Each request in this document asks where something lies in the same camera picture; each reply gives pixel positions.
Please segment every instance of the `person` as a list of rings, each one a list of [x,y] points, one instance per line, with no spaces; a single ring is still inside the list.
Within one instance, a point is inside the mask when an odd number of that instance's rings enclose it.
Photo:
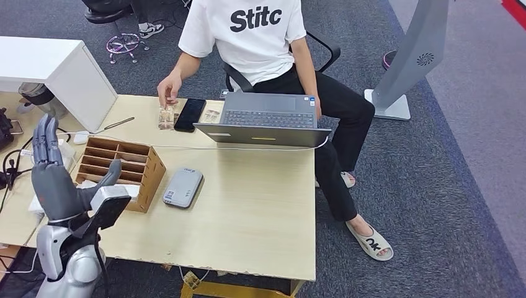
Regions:
[[[346,223],[369,256],[390,260],[392,247],[357,213],[348,188],[375,108],[347,86],[315,72],[305,37],[300,0],[194,0],[179,40],[182,53],[158,85],[159,103],[166,107],[176,102],[182,81],[197,72],[200,59],[214,45],[257,93],[313,95],[318,118],[340,119],[333,140],[314,154],[316,179],[331,213]]]
[[[146,7],[146,0],[131,0],[131,9],[139,23],[139,36],[143,39],[150,38],[157,33],[164,30],[162,24],[152,24],[148,21],[148,11]]]

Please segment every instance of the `wooden compartment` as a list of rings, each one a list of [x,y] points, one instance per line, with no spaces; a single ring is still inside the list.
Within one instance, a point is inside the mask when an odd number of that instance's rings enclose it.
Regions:
[[[110,166],[112,160],[113,159],[110,160],[108,158],[99,158],[99,157],[93,157],[93,156],[85,155],[81,159],[81,164],[82,165],[101,166],[101,167],[104,167],[104,168],[108,168]],[[145,172],[146,162],[144,164],[145,165],[138,165],[138,164],[135,164],[135,163],[129,163],[129,162],[125,162],[125,161],[121,162],[123,171],[134,172],[134,173],[139,173],[139,174],[142,174],[142,173]]]
[[[121,159],[122,171],[119,184],[139,185],[136,201],[130,201],[127,210],[146,213],[166,167],[153,147],[105,138],[90,137],[81,158],[76,182],[99,182],[113,159]]]
[[[84,155],[100,157],[100,158],[108,158],[110,160],[115,158],[116,153],[117,153],[116,151],[92,148],[92,147],[86,147],[86,149],[84,150]]]

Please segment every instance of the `black phone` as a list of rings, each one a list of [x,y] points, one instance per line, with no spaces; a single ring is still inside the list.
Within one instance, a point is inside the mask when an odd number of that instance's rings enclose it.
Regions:
[[[188,98],[179,118],[174,124],[174,129],[178,132],[194,132],[194,123],[199,122],[205,104],[207,104],[207,101],[203,99]]]

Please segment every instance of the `laptop lid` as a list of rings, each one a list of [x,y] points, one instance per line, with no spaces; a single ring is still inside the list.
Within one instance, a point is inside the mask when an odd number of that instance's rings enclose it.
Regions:
[[[204,123],[194,123],[194,126],[218,143],[311,148],[320,146],[331,133],[330,129],[292,129]]]

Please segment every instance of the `white t-shirt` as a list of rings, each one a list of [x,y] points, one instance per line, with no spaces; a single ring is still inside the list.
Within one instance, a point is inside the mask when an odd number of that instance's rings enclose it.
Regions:
[[[300,0],[194,0],[179,48],[202,58],[215,43],[254,85],[286,73],[294,63],[289,44],[305,35]]]

